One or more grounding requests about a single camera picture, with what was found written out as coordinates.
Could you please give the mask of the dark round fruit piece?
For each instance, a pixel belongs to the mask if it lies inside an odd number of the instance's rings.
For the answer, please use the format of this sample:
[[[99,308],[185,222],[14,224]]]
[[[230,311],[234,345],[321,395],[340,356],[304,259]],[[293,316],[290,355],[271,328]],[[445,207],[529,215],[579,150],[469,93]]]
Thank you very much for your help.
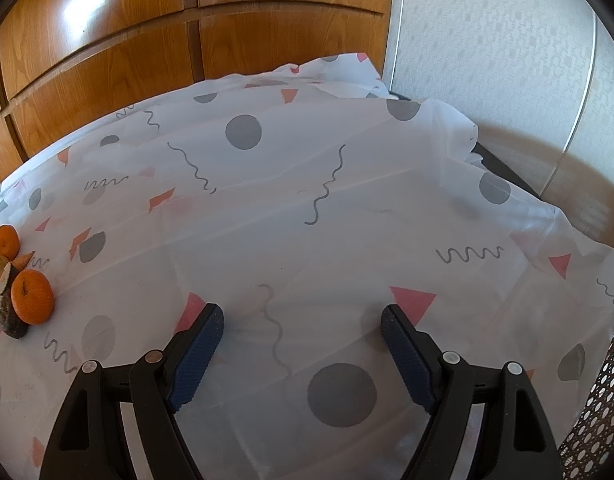
[[[29,325],[22,321],[13,308],[10,292],[0,297],[0,329],[14,339],[26,335]]]

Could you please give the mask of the orange tangerine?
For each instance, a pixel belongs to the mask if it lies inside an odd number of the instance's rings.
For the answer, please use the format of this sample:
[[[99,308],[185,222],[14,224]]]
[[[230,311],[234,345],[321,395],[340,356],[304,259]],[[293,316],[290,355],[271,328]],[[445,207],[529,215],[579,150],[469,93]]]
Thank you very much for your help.
[[[20,240],[14,226],[0,226],[0,257],[8,261],[15,259],[20,251]]]
[[[29,325],[48,321],[55,307],[50,282],[34,269],[25,269],[16,275],[11,286],[11,300],[18,317]]]

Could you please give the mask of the black perforated chair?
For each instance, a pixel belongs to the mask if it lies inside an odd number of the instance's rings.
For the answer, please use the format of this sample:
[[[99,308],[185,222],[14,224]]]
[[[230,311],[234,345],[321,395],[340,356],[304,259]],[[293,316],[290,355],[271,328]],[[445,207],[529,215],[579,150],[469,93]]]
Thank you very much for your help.
[[[584,410],[559,453],[563,479],[614,479],[614,335]]]

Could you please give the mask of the small orange carrot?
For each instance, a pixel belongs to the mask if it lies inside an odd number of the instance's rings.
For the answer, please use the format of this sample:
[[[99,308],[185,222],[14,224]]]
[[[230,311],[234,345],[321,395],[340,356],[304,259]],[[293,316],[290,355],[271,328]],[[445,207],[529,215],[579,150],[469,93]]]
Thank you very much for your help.
[[[26,269],[32,258],[34,258],[34,252],[27,252],[26,254],[21,254],[14,258],[11,261],[11,265],[16,271],[22,272]]]

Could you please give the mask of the patterned white tablecloth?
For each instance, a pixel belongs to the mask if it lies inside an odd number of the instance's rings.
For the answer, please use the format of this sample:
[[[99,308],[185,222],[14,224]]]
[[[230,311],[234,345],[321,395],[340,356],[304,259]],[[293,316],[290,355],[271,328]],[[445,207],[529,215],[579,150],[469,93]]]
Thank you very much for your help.
[[[380,336],[399,304],[444,350],[531,375],[557,441],[614,329],[614,249],[480,165],[478,127],[400,101],[357,54],[128,105],[0,184],[50,281],[0,331],[0,461],[34,479],[78,367],[162,347],[208,302],[226,331],[178,420],[209,479],[394,479],[419,442]]]

